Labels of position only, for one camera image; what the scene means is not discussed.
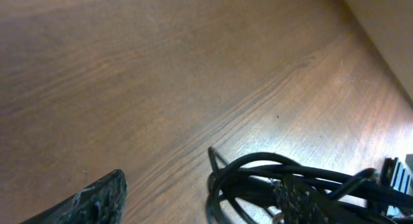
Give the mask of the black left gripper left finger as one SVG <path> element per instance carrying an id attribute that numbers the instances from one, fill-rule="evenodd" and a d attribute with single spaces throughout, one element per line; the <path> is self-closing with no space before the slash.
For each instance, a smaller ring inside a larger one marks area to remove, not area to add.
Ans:
<path id="1" fill-rule="evenodd" d="M 126 195 L 125 173 L 121 169 L 115 169 L 64 201 L 24 222 L 119 224 L 126 203 Z"/>

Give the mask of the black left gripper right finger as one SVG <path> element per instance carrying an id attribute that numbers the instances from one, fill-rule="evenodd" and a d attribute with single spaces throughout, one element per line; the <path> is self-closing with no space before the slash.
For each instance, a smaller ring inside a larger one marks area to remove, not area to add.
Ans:
<path id="1" fill-rule="evenodd" d="M 282 179 L 274 189 L 280 221 L 286 224 L 370 224 L 394 221 L 373 212 L 331 201 L 295 176 Z"/>

